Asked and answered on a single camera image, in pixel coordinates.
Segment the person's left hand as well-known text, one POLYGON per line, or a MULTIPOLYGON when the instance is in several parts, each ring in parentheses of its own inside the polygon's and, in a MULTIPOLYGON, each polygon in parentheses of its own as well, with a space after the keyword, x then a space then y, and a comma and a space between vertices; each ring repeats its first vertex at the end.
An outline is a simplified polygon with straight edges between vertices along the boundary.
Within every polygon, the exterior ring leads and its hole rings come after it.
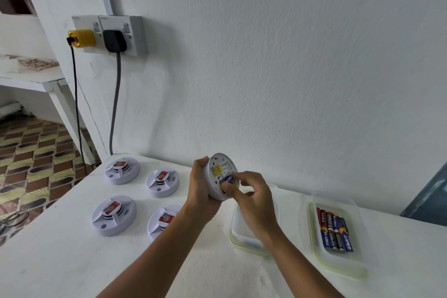
POLYGON ((186 207, 196 224, 204 227, 217 214, 221 204, 209 196, 203 172, 191 172, 186 207))

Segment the person's right hand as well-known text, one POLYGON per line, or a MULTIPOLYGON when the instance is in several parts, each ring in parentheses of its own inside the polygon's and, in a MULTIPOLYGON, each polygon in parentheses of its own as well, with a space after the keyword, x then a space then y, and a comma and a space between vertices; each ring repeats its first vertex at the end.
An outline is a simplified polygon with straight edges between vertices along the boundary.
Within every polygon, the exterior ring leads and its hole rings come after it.
POLYGON ((266 248, 270 248, 272 240, 281 234, 276 219, 271 190, 260 173, 244 171, 233 174, 241 186, 252 187, 253 191, 244 193, 244 201, 236 201, 242 216, 266 248))

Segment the white round smoke detector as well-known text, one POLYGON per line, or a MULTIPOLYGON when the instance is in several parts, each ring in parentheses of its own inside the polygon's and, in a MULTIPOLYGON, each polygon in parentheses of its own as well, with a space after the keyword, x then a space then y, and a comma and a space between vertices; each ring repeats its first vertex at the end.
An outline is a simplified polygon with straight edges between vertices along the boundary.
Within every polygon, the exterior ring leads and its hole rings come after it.
POLYGON ((112 237, 129 228, 136 216, 136 201, 129 196, 118 195, 106 199, 95 209, 91 224, 100 235, 112 237))
MULTIPOLYGON (((216 153, 209 158, 203 168, 203 176, 207 183, 208 194, 211 198, 225 201, 230 198, 220 187, 219 182, 229 174, 237 173, 234 162, 223 153, 216 153)), ((235 185, 239 188, 239 182, 234 178, 235 185)))
POLYGON ((147 225, 147 233, 151 243, 169 226, 181 208, 180 205, 166 205, 153 213, 147 225))
POLYGON ((113 185, 131 182, 140 173, 140 163, 132 157, 122 157, 111 162, 105 169, 105 180, 113 185))
POLYGON ((163 167, 154 170, 146 178, 148 193, 154 198, 165 198, 174 194, 180 187, 180 177, 175 169, 163 167))

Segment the person's right forearm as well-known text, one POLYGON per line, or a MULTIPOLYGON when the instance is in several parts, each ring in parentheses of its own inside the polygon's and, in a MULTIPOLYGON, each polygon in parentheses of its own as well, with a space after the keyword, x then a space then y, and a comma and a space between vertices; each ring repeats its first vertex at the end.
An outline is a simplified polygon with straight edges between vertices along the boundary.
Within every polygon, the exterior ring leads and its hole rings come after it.
POLYGON ((294 298, 345 298, 278 227, 257 237, 267 247, 294 298))

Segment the person's left forearm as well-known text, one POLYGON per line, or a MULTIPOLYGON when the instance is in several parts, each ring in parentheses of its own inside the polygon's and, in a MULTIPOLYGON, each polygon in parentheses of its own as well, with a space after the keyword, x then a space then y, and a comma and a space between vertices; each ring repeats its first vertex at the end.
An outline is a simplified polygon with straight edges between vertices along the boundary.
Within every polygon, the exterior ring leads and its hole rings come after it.
POLYGON ((187 201, 150 246, 96 298, 165 298, 206 224, 220 208, 216 200, 187 201))

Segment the empty clear plastic container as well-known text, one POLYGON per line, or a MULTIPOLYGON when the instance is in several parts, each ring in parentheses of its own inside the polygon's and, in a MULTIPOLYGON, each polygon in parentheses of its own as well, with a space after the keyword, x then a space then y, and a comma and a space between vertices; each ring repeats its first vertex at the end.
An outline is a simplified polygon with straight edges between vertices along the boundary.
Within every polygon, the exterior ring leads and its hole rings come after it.
POLYGON ((268 249, 246 224, 238 204, 236 204, 233 211, 229 230, 229 240, 231 244, 239 250, 246 251, 263 258, 268 258, 271 256, 268 249))

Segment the red and blue battery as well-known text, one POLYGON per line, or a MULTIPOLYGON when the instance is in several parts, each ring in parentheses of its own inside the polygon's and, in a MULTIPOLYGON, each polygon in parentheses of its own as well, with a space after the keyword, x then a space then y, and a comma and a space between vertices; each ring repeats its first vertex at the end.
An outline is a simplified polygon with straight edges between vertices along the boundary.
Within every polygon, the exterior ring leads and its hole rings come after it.
POLYGON ((317 219, 320 226, 321 240, 323 247, 325 249, 332 249, 332 244, 330 241, 330 236, 326 223, 326 211, 322 210, 320 207, 316 207, 317 219))

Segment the black and red battery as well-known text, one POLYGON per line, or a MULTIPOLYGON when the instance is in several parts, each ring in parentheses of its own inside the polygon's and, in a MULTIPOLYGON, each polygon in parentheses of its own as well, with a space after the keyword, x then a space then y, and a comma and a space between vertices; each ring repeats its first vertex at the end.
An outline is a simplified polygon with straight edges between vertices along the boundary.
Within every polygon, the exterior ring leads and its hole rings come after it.
POLYGON ((327 222, 327 228, 328 228, 328 234, 329 234, 329 241, 332 247, 333 251, 339 252, 339 245, 337 241, 337 237, 334 231, 334 224, 333 224, 333 218, 332 213, 329 211, 326 211, 326 222, 327 222))

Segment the blue battery white print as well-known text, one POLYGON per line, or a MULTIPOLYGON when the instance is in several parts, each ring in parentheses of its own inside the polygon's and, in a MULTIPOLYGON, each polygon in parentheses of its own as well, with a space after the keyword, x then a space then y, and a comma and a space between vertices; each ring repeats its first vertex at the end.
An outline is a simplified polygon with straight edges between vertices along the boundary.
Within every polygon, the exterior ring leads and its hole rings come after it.
POLYGON ((339 233, 340 233, 340 235, 342 237, 345 250, 347 252, 354 252, 353 247, 352 247, 352 243, 351 243, 350 238, 349 238, 349 232, 348 232, 348 230, 346 228, 346 224, 345 224, 344 218, 338 217, 337 218, 337 222, 338 222, 338 230, 339 230, 339 233))

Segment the clear plastic battery container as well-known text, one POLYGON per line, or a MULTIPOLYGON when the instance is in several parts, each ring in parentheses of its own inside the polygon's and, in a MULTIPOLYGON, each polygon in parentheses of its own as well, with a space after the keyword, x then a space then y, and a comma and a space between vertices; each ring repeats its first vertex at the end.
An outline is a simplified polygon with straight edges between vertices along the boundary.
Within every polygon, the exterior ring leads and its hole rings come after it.
POLYGON ((378 261, 367 233, 366 224, 352 199, 342 195, 314 191, 306 206, 306 214, 311 250, 323 267, 354 279, 372 278, 378 268, 378 261), (340 253, 323 247, 316 207, 344 218, 354 252, 340 253))

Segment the yellow plug adapter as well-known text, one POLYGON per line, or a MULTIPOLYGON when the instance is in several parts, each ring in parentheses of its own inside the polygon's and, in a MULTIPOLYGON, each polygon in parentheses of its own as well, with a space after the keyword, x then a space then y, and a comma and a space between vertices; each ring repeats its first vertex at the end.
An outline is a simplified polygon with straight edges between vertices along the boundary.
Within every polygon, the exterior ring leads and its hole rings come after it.
POLYGON ((95 33, 90 29, 69 30, 67 42, 74 48, 95 47, 97 44, 95 33))

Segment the white shelf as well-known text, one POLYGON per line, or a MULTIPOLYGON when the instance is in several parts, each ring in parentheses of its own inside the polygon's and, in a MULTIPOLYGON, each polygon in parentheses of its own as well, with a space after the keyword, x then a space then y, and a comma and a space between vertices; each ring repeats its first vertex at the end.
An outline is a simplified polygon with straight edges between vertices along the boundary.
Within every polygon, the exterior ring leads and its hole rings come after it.
POLYGON ((67 97, 62 92, 61 87, 68 85, 68 83, 61 72, 45 73, 40 77, 35 73, 0 73, 0 85, 48 94, 75 147, 80 152, 83 163, 89 165, 96 163, 95 156, 81 132, 79 114, 76 108, 72 109, 70 107, 67 97))

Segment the white pipe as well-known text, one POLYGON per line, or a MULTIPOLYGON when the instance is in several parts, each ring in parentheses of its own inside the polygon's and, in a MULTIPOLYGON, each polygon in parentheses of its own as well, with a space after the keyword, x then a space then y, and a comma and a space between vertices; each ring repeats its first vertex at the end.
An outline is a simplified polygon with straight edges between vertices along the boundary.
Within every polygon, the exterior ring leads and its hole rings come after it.
POLYGON ((5 120, 11 115, 20 113, 23 110, 23 105, 19 102, 13 102, 0 106, 0 121, 5 120))

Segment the dark grey-blue panel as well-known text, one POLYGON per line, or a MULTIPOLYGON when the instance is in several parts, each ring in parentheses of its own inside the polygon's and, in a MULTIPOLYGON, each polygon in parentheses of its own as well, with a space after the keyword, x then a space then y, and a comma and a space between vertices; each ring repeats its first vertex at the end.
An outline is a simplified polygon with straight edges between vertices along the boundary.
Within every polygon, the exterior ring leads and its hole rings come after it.
POLYGON ((447 162, 400 216, 447 227, 447 162))

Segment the white wall socket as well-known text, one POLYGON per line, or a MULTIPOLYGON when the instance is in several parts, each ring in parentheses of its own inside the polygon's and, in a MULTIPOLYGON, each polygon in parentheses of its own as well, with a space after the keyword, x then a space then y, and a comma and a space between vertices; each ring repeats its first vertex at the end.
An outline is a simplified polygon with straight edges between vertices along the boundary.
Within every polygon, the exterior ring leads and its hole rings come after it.
POLYGON ((86 53, 106 53, 106 48, 103 39, 103 28, 100 22, 100 18, 97 15, 82 15, 82 16, 72 16, 74 23, 73 30, 80 29, 90 29, 95 33, 96 46, 95 47, 85 47, 77 48, 82 49, 86 53))
POLYGON ((148 54, 148 46, 141 16, 99 16, 103 30, 120 30, 127 42, 121 55, 141 57, 148 54))

